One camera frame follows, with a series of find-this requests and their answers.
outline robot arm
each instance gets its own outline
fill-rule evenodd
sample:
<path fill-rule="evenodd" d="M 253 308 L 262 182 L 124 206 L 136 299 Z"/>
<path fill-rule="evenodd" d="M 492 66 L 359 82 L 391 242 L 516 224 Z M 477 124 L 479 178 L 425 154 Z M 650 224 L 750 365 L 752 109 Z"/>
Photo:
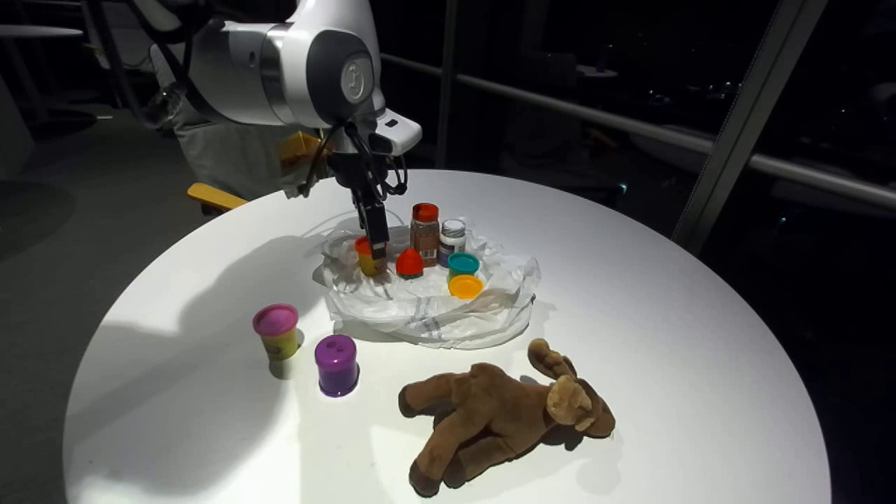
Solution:
<path fill-rule="evenodd" d="M 184 98 L 219 120 L 327 134 L 327 166 L 349 189 L 376 256 L 386 252 L 390 168 L 423 133 L 386 109 L 366 0 L 299 0 L 286 22 L 230 22 L 209 0 L 129 0 Z"/>

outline white round table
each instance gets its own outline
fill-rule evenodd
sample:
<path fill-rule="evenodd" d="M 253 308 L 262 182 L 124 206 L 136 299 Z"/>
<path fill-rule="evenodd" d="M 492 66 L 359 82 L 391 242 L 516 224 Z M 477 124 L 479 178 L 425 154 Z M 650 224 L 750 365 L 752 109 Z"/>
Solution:
<path fill-rule="evenodd" d="M 401 417 L 397 390 L 472 361 L 537 376 L 523 350 L 547 336 L 603 392 L 615 434 L 573 452 L 540 445 L 433 501 L 831 501 L 793 361 L 688 252 L 593 201 L 505 178 L 412 171 L 390 211 L 409 215 L 423 199 L 540 262 L 521 340 L 489 350 L 359 343 L 359 390 L 324 399 L 311 353 L 332 325 L 311 271 L 332 222 L 356 218 L 349 193 L 327 180 L 311 199 L 257 199 L 183 239 L 110 308 L 68 404 L 68 500 L 419 501 L 409 465 L 430 420 Z M 253 333 L 268 304 L 303 311 L 306 347 L 288 382 L 268 376 Z"/>

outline purple cup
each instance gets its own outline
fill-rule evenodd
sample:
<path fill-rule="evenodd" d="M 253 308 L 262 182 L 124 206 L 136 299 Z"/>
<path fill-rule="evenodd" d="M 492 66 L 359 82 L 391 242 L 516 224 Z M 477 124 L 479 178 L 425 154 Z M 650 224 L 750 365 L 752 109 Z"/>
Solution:
<path fill-rule="evenodd" d="M 330 399 L 349 395 L 359 383 L 359 347 L 349 336 L 332 333 L 314 347 L 318 390 Z"/>

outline plush toy leg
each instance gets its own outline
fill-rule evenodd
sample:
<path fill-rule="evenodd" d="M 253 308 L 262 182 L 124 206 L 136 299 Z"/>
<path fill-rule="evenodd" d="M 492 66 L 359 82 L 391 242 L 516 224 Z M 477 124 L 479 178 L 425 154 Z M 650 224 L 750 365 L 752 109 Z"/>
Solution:
<path fill-rule="evenodd" d="M 412 465 L 412 487 L 419 497 L 436 497 L 440 481 L 456 456 L 456 449 L 464 445 L 470 437 L 477 437 L 484 430 L 481 417 L 470 417 L 464 411 L 447 416 L 428 442 L 423 445 L 419 456 Z"/>
<path fill-rule="evenodd" d="M 464 445 L 456 452 L 456 456 L 447 465 L 444 484 L 461 487 L 472 479 L 479 479 L 484 472 L 505 465 L 527 452 L 510 449 L 502 437 L 481 437 L 472 445 Z"/>
<path fill-rule="evenodd" d="M 428 382 L 409 383 L 397 392 L 397 410 L 402 417 L 442 416 L 451 410 L 453 376 L 433 376 Z"/>

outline brown plush toy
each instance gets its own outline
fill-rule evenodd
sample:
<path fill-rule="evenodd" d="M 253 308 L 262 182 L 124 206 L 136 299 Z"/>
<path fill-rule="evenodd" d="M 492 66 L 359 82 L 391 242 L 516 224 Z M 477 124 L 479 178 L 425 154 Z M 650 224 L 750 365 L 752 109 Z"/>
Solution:
<path fill-rule="evenodd" d="M 587 382 L 576 379 L 566 355 L 534 340 L 530 361 L 555 383 L 516 382 L 502 368 L 472 365 L 470 372 L 444 372 L 401 390 L 402 417 L 436 417 L 412 465 L 416 497 L 436 497 L 442 481 L 460 487 L 559 431 L 610 437 L 612 411 Z"/>

